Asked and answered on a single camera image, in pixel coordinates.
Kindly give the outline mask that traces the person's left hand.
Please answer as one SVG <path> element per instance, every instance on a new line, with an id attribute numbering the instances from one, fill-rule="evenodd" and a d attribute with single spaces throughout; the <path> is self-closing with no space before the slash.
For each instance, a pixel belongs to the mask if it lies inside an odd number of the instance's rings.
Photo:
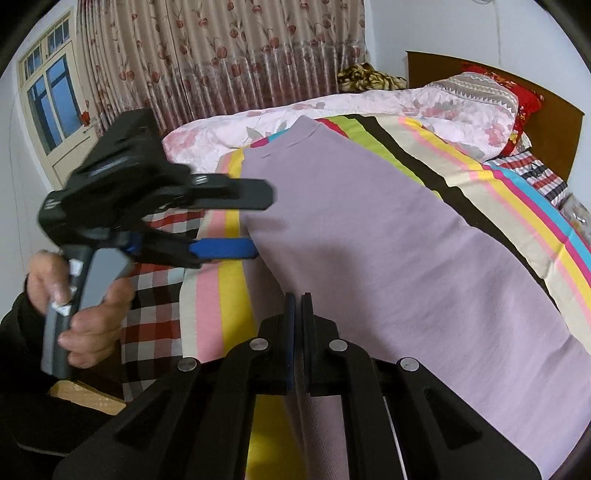
<path id="1" fill-rule="evenodd" d="M 35 309 L 44 314 L 55 302 L 70 300 L 69 267 L 55 253 L 42 250 L 30 262 L 26 292 Z M 114 281 L 102 302 L 77 312 L 70 328 L 58 337 L 58 344 L 68 352 L 68 363 L 89 369 L 107 359 L 115 350 L 122 321 L 127 316 L 135 290 L 129 278 Z"/>

